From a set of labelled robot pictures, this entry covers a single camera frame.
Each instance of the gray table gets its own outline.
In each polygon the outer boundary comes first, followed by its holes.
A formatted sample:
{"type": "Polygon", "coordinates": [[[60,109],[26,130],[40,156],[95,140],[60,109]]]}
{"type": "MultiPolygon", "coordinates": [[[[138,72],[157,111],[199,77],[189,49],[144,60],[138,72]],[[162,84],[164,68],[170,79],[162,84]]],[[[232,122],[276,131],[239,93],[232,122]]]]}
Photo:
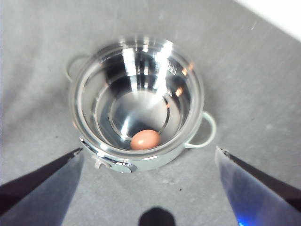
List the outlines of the gray table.
{"type": "Polygon", "coordinates": [[[236,224],[214,164],[220,145],[301,188],[301,44],[232,1],[1,2],[1,182],[80,146],[65,62],[121,35],[163,37],[203,73],[213,143],[148,172],[84,166],[66,226],[136,225],[153,206],[177,225],[236,224]]]}

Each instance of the white pot handle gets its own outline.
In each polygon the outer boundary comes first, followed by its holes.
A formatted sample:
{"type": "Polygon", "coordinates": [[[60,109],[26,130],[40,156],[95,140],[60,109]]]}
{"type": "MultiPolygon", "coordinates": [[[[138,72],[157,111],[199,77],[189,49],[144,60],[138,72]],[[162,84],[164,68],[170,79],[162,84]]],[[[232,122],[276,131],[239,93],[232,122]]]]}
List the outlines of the white pot handle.
{"type": "Polygon", "coordinates": [[[67,77],[67,79],[72,82],[73,79],[70,75],[70,68],[72,67],[72,64],[74,64],[76,61],[80,60],[80,59],[83,59],[83,58],[88,58],[89,55],[88,54],[77,54],[75,55],[73,58],[71,58],[65,65],[65,69],[64,69],[64,72],[65,72],[65,75],[67,77]]]}
{"type": "Polygon", "coordinates": [[[215,122],[214,118],[208,112],[203,112],[203,118],[206,119],[209,122],[210,126],[211,126],[211,134],[210,134],[210,136],[208,137],[208,139],[205,142],[203,142],[201,144],[194,145],[194,144],[189,143],[192,140],[192,138],[195,136],[195,135],[193,135],[186,143],[184,143],[184,147],[185,148],[200,148],[200,147],[205,147],[208,144],[210,144],[211,141],[214,139],[214,136],[216,134],[216,122],[215,122]]]}

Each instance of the egg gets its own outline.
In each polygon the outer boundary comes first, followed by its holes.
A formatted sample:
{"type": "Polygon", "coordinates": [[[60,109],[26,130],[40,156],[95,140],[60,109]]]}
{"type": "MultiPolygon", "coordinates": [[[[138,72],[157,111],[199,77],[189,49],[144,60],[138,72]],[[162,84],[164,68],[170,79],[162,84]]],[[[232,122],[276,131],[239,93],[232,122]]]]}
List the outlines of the egg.
{"type": "Polygon", "coordinates": [[[136,133],[131,139],[131,148],[134,150],[145,150],[158,146],[160,135],[154,130],[146,129],[136,133]]]}

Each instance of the metal bowl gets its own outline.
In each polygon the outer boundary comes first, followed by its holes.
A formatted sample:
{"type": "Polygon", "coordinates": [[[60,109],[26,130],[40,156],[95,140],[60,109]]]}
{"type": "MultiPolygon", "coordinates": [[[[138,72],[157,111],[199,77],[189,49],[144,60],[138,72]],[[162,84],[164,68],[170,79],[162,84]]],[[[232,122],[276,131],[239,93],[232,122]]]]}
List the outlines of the metal bowl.
{"type": "Polygon", "coordinates": [[[170,41],[145,36],[97,51],[70,92],[74,124],[96,164],[121,172],[153,169],[184,147],[199,147],[187,142],[200,126],[203,103],[203,82],[191,61],[170,41]],[[131,137],[144,129],[157,131],[160,145],[131,150],[131,137]]]}

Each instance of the gray fabric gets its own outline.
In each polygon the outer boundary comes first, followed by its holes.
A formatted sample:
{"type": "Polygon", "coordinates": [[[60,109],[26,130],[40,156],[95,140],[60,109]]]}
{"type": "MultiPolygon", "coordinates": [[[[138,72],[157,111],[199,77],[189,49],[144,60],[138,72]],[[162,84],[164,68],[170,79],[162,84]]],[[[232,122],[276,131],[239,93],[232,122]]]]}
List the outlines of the gray fabric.
{"type": "Polygon", "coordinates": [[[63,66],[134,33],[166,38],[194,59],[216,138],[148,172],[97,171],[87,159],[64,225],[137,225],[154,206],[176,225],[235,225],[214,164],[216,145],[301,188],[301,44],[223,0],[3,0],[2,183],[80,146],[63,66]]]}

